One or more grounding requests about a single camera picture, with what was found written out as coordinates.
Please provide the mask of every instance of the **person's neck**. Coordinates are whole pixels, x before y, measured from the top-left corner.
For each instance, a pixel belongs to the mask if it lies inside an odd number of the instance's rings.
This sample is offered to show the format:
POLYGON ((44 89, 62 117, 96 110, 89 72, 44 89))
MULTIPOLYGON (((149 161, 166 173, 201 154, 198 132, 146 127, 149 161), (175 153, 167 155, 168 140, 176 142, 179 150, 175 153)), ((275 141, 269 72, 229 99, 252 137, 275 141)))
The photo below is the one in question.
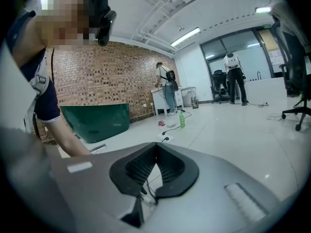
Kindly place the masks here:
POLYGON ((13 58, 18 67, 29 62, 36 54, 46 46, 41 39, 40 28, 36 25, 37 17, 28 21, 24 32, 17 39, 13 48, 13 58))

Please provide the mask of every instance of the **exposed ceiling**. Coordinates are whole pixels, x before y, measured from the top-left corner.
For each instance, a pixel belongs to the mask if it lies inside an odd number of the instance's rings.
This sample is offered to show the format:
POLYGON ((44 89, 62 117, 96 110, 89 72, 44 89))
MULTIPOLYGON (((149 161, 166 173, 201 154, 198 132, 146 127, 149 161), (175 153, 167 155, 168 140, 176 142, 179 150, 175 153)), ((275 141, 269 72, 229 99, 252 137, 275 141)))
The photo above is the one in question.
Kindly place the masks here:
POLYGON ((156 50, 173 56, 193 43, 272 23, 256 7, 282 0, 109 0, 117 12, 111 40, 156 50), (201 33, 172 47, 171 43, 194 28, 201 33))

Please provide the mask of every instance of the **black cap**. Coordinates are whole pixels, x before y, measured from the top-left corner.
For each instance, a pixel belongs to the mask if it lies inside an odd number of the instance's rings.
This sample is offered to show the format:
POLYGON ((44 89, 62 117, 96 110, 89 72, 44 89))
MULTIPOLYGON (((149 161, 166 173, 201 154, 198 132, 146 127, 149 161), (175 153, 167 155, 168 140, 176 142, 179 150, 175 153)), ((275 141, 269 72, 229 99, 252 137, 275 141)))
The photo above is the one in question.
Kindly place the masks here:
POLYGON ((89 27, 100 28, 100 20, 103 14, 109 10, 108 0, 84 0, 89 16, 89 27))

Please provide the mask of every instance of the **white tile floor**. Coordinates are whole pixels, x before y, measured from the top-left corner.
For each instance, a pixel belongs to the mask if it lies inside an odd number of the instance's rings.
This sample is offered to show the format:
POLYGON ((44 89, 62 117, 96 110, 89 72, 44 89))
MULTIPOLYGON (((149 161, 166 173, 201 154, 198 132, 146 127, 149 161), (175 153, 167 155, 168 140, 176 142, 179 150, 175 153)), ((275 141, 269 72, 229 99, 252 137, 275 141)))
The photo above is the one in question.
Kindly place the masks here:
MULTIPOLYGON (((185 108, 192 116, 186 119, 185 128, 168 133, 173 137, 170 144, 226 159, 284 200, 302 187, 311 160, 311 117, 305 118, 300 132, 295 131, 299 114, 279 121, 281 111, 292 108, 297 101, 298 98, 288 98, 286 108, 284 101, 264 108, 226 102, 185 108)), ((159 141, 157 135, 168 128, 159 127, 158 121, 172 117, 179 126, 178 116, 165 118, 163 114, 133 123, 126 132, 85 146, 91 149, 105 143, 105 151, 114 151, 159 141)), ((162 186, 157 167, 148 180, 154 191, 162 186)))

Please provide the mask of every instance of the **white cabinet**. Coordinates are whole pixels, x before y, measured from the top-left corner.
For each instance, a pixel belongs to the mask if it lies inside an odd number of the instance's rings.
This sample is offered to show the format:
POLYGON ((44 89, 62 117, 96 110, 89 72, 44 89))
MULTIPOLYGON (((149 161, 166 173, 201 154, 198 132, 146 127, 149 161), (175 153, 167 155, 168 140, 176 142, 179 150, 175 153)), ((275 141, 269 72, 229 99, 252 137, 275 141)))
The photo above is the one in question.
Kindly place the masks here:
MULTIPOLYGON (((167 105, 165 101, 165 94, 162 92, 162 89, 152 90, 151 93, 154 99, 155 113, 158 115, 158 110, 164 110, 164 114, 166 115, 167 110, 169 109, 169 106, 167 105)), ((177 107, 184 108, 180 87, 178 91, 175 91, 175 101, 176 101, 177 107)))

